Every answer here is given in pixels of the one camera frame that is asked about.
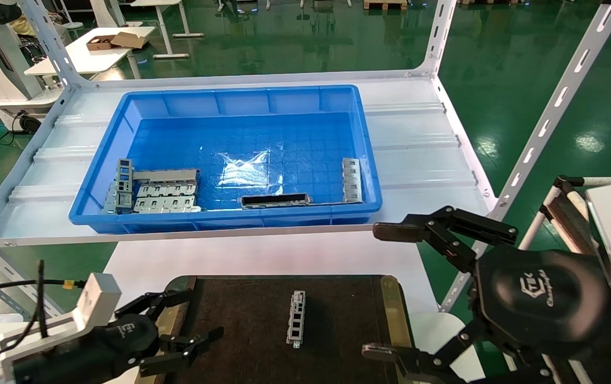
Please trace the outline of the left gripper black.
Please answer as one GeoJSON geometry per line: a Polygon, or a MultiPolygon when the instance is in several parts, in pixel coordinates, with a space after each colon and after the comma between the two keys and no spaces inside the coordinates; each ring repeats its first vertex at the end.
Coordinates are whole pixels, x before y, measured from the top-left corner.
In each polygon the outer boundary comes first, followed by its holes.
{"type": "Polygon", "coordinates": [[[117,321],[15,362],[17,383],[104,383],[120,377],[140,360],[139,375],[151,377],[188,369],[213,342],[223,337],[218,326],[193,337],[160,335],[161,355],[143,358],[155,342],[155,322],[166,308],[191,301],[193,290],[147,292],[115,310],[117,321]],[[144,316],[125,316],[144,314],[144,316]]]}

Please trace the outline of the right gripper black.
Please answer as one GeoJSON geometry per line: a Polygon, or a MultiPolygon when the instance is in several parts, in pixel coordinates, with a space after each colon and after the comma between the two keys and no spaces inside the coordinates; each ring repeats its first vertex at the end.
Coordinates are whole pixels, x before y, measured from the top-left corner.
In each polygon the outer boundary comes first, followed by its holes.
{"type": "Polygon", "coordinates": [[[611,288],[599,262],[562,250],[523,251],[496,246],[476,261],[460,236],[486,245],[513,245],[518,229],[473,212],[442,207],[432,214],[408,214],[399,223],[377,222],[374,238],[432,246],[462,273],[475,278],[475,316],[450,338],[438,326],[452,315],[422,315],[422,337],[444,343],[430,352],[411,345],[365,343],[366,359],[394,363],[406,381],[466,383],[452,369],[483,338],[508,354],[576,357],[588,353],[600,335],[611,288]]]}

